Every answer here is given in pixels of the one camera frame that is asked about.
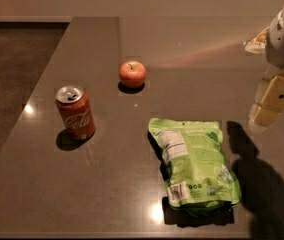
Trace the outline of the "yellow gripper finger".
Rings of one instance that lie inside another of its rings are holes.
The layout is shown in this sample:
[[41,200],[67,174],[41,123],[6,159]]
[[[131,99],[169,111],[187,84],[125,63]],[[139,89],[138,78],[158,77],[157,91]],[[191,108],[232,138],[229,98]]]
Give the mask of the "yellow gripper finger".
[[264,53],[266,48],[266,39],[268,31],[269,28],[266,27],[257,36],[248,41],[244,46],[245,51],[252,54]]
[[268,128],[284,112],[284,70],[264,78],[249,112],[249,128]]

